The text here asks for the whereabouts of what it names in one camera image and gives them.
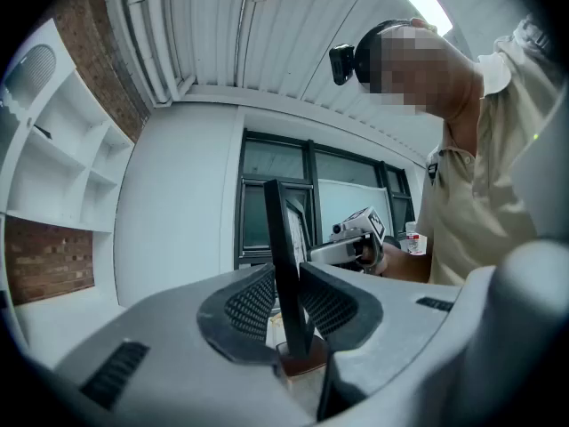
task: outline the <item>beige shirt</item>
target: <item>beige shirt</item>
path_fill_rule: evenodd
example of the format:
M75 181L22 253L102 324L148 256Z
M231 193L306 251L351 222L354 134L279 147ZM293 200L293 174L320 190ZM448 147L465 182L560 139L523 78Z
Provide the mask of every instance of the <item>beige shirt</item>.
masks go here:
M425 175L417 232L428 237L430 283L461 285L473 269L497 264L535 237L509 168L541 131L562 77L522 45L515 33L497 40L492 55L478 57L484 96L476 157L456 147L445 125L441 144L427 160L428 169L437 163L437 173L432 183Z

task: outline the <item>person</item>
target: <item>person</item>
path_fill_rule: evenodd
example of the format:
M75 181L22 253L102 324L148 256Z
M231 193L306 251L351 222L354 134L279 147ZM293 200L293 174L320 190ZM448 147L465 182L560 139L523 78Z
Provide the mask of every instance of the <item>person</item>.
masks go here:
M427 159L416 228L428 238L427 252L386 244L376 274L461 285L473 269L497 264L536 237L509 167L560 93L563 74L551 58L551 43L531 15L478 62L424 20L385 23L370 43L370 83L362 87L402 97L444 126Z

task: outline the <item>black hair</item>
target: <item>black hair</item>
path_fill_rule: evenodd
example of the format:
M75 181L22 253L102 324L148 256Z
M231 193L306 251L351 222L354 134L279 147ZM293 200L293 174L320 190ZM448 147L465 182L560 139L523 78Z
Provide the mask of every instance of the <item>black hair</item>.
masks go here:
M372 46L375 55L381 55L380 52L376 52L376 50L381 49L381 33L388 28L398 26L409 27L411 26L411 21L408 19L385 20L368 31L357 44L353 66L356 71L357 80L361 84L370 84L370 50Z

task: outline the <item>black window frame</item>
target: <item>black window frame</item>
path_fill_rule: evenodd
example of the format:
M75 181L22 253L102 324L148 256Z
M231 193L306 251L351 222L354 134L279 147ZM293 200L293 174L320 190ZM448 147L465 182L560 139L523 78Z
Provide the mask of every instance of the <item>black window frame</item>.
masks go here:
M244 174L244 153L247 141L258 141L266 143L274 143L280 145L290 145L302 149L304 179L292 179L288 177L275 177L264 174ZM335 157L346 158L351 161L372 165L377 179L379 188L385 188L388 192L389 212L391 214L391 226L394 234L399 229L401 223L396 223L396 216L393 206L394 198L405 199L409 201L411 216L415 217L413 209L413 201L409 190L409 183L405 169L399 169L392 165L388 165L383 161L372 158L363 157L343 149L316 144L312 140L304 141L275 134L259 133L249 131L246 128L243 131L241 141L241 153L239 156L239 167L237 177L236 202L235 202L235 244L234 244L234 266L239 268L240 264L263 264L271 262L271 252L269 248L259 248L251 250L244 248L244 194L246 185L262 185L265 181L278 179L287 189L304 189L309 192L309 202L311 206L311 216L309 217L309 240L312 245L320 245L324 243L322 236L322 217L320 214L320 192L318 189L318 171L316 162L316 153L323 152ZM398 193L392 190L389 184L388 171L397 174L400 190ZM398 239L405 238L405 233L398 233L395 236Z

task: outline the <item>brick wall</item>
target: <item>brick wall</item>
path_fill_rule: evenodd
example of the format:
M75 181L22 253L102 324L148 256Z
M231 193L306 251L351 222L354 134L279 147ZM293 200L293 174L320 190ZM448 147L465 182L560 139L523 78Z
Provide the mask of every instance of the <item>brick wall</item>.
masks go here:
M149 111L113 37L105 0L55 0L37 22L53 18L77 72L133 141ZM93 286L92 233L7 217L5 260L15 304Z

